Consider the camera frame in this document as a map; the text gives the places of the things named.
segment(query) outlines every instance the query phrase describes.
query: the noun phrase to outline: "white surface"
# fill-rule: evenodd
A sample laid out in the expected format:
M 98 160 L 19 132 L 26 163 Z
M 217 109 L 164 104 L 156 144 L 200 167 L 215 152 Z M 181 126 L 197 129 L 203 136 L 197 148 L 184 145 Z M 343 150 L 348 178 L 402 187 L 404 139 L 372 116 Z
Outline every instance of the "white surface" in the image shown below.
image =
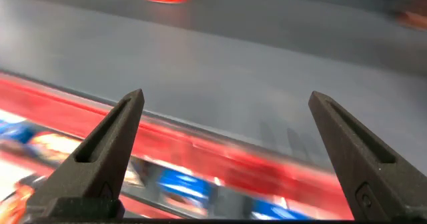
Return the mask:
M 7 123 L 20 123 L 22 121 L 25 121 L 25 118 L 4 110 L 0 110 L 0 120 L 5 121 Z
M 34 173 L 2 159 L 0 159 L 0 170 L 0 200 L 14 192 L 13 186 L 17 181 Z

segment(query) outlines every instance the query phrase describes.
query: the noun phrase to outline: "gray floor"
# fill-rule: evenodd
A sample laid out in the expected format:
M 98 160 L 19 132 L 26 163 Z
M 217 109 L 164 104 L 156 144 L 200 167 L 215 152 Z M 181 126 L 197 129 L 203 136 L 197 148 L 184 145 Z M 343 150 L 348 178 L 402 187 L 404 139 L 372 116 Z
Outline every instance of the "gray floor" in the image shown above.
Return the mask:
M 332 96 L 427 173 L 427 35 L 306 0 L 0 0 L 0 68 L 330 167 L 307 103 Z

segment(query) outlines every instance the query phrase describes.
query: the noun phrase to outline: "blue object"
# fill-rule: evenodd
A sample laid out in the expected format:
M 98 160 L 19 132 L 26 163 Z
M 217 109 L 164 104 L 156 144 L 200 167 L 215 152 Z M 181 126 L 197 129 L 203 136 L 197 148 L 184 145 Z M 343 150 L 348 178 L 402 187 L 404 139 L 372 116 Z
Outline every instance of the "blue object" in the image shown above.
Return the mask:
M 35 135 L 31 126 L 26 123 L 6 123 L 0 121 L 0 139 L 27 143 Z
M 158 185 L 164 193 L 173 193 L 189 199 L 195 206 L 205 208 L 209 200 L 210 186 L 207 181 L 166 169 Z
M 27 143 L 35 134 L 36 132 L 31 125 L 24 121 L 8 123 L 0 120 L 0 140 L 4 140 L 7 142 L 7 145 L 18 148 L 33 156 L 37 156 L 37 152 L 30 145 L 27 145 Z
M 291 211 L 267 201 L 255 200 L 252 209 L 252 219 L 261 220 L 308 220 L 306 215 Z

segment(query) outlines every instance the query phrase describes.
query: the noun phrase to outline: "red border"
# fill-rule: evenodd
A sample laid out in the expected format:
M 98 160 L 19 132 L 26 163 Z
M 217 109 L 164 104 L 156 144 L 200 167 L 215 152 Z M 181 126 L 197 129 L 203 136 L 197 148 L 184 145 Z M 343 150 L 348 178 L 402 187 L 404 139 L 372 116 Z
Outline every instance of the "red border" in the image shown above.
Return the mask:
M 0 94 L 0 109 L 81 138 L 109 111 L 11 79 L 0 79 Z M 291 161 L 266 159 L 146 121 L 139 124 L 132 154 L 186 167 L 205 178 L 216 177 L 225 185 L 285 197 L 352 219 L 334 175 Z

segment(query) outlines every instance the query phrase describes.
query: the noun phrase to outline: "black plastic prong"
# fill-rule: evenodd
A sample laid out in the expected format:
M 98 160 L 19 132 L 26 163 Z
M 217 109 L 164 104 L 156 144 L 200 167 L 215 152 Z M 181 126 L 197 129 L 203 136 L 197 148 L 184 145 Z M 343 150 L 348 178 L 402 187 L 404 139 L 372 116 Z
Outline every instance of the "black plastic prong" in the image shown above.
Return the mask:
M 427 178 L 327 95 L 308 103 L 355 220 L 421 221 Z
M 60 197 L 117 199 L 144 105 L 141 89 L 127 94 L 30 197 L 42 212 Z

